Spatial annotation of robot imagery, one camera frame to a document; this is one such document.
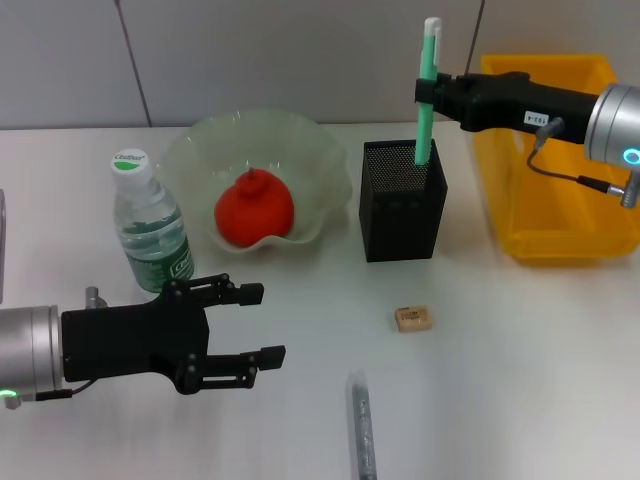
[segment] glass bowl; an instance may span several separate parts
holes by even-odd
[[[173,194],[192,228],[205,231],[222,249],[240,253],[317,237],[327,213],[344,207],[353,194],[346,159],[344,147],[312,120],[278,110],[254,110],[196,123],[156,165],[156,177]],[[222,193],[250,167],[267,170],[287,185],[295,219],[286,237],[268,236],[241,248],[222,238],[213,212]]]

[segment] green bottle label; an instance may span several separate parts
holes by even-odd
[[[138,284],[152,293],[160,293],[167,280],[188,280],[193,275],[193,259],[186,238],[175,252],[158,260],[140,260],[130,255],[127,259]]]

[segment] red fruit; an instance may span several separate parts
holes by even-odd
[[[278,177],[251,168],[222,194],[214,215],[227,242],[250,247],[268,235],[289,234],[293,226],[293,199]]]

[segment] yellow plastic bin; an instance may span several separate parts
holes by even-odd
[[[616,82],[600,55],[486,55],[482,71],[528,72],[536,83],[593,94]],[[526,263],[561,264],[626,255],[640,243],[640,209],[624,209],[617,198],[527,168],[533,135],[495,129],[474,134],[473,142],[491,220],[505,253]],[[549,140],[535,163],[618,185],[628,177],[624,170],[585,159],[582,145],[558,140]]]

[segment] eraser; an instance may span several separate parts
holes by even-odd
[[[433,326],[429,310],[423,305],[397,308],[395,317],[401,332],[419,332]]]

